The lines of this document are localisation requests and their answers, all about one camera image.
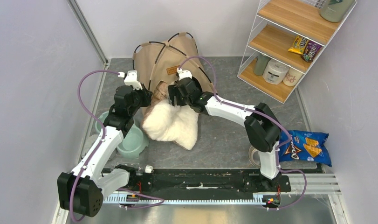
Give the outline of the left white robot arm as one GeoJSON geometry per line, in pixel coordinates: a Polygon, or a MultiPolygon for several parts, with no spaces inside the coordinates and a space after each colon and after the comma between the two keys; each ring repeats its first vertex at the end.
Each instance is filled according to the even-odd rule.
{"type": "Polygon", "coordinates": [[[134,115],[141,107],[151,104],[152,92],[143,84],[123,85],[116,89],[114,104],[102,123],[103,130],[85,157],[69,173],[57,178],[60,207],[70,212],[94,217],[103,200],[123,187],[133,190],[137,178],[131,171],[115,168],[109,174],[101,173],[117,146],[123,142],[134,125],[134,115]]]}

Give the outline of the clear plastic bottle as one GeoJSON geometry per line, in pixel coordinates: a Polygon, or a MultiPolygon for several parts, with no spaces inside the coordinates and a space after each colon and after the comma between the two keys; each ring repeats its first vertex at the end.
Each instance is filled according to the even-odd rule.
{"type": "Polygon", "coordinates": [[[135,165],[135,164],[120,164],[120,168],[128,171],[128,172],[136,172],[136,173],[146,173],[151,174],[153,172],[153,166],[151,165],[135,165]]]}

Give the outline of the white fluffy pillow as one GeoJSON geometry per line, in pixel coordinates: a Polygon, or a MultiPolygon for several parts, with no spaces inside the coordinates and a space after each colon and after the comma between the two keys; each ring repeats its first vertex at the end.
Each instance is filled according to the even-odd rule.
{"type": "Polygon", "coordinates": [[[173,142],[185,150],[192,150],[198,139],[199,114],[187,105],[173,106],[168,86],[163,81],[156,86],[151,105],[142,110],[142,129],[152,140],[173,142]]]}

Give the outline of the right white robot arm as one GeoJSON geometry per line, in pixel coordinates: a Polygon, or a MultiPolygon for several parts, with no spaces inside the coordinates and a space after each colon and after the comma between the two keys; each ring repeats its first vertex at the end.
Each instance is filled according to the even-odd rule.
{"type": "Polygon", "coordinates": [[[220,117],[244,127],[250,144],[259,152],[261,187],[272,191],[279,185],[276,147],[281,128],[266,104],[242,105],[225,100],[213,92],[203,91],[197,81],[188,77],[169,85],[168,94],[173,105],[187,105],[197,113],[220,117]]]}

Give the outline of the tan fabric pet tent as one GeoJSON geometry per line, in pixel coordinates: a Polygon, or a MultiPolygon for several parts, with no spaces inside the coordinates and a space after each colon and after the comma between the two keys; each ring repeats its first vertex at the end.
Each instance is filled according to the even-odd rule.
{"type": "MultiPolygon", "coordinates": [[[[160,57],[157,60],[155,71],[152,75],[152,83],[151,87],[156,86],[161,82],[166,82],[167,84],[171,84],[176,81],[179,77],[176,76],[177,68],[181,65],[179,64],[182,62],[183,56],[180,56],[175,51],[171,50],[166,43],[166,47],[161,53],[160,57]]],[[[193,80],[201,86],[201,93],[203,92],[210,92],[213,93],[213,83],[211,84],[202,84],[200,83],[195,77],[193,80]]]]}

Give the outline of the long black tent pole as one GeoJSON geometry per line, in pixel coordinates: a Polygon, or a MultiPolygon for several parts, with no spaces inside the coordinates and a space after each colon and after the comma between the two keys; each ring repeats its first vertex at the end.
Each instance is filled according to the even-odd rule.
{"type": "MultiPolygon", "coordinates": [[[[183,56],[182,62],[191,57],[199,56],[199,51],[197,43],[193,37],[188,32],[180,32],[174,34],[170,37],[166,43],[168,47],[178,53],[180,56],[183,56]]],[[[202,84],[211,84],[212,81],[209,76],[204,71],[204,66],[201,64],[200,59],[192,58],[189,59],[184,65],[185,70],[189,70],[193,77],[195,77],[202,84]]]]}

